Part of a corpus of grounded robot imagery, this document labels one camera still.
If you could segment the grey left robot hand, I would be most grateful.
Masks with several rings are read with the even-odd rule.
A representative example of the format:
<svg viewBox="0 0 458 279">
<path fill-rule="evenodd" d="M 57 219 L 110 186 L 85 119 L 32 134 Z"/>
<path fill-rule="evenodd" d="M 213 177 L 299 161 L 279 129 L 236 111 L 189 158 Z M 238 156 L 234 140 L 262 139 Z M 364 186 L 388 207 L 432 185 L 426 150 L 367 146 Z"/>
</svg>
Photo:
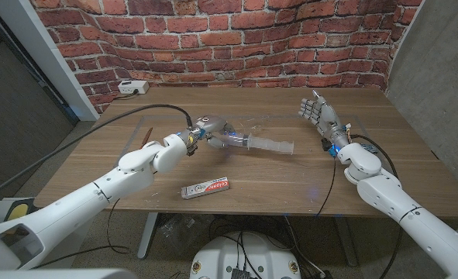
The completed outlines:
<svg viewBox="0 0 458 279">
<path fill-rule="evenodd" d="M 235 129 L 225 119 L 217 115 L 203 115 L 193 122 L 193 125 L 181 132 L 178 136 L 183 139 L 186 147 L 193 150 L 199 140 L 207 140 L 208 145 L 222 149 L 227 144 L 214 135 L 234 133 Z"/>
</svg>

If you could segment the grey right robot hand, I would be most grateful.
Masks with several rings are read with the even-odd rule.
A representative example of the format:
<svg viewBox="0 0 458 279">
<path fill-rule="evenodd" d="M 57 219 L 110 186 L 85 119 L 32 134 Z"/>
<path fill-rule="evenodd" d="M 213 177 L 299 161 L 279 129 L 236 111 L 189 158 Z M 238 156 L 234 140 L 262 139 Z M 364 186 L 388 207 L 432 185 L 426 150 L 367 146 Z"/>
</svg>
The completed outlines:
<svg viewBox="0 0 458 279">
<path fill-rule="evenodd" d="M 340 150 L 350 142 L 335 110 L 323 96 L 313 90 L 313 99 L 303 98 L 299 115 L 316 127 L 318 133 Z"/>
</svg>

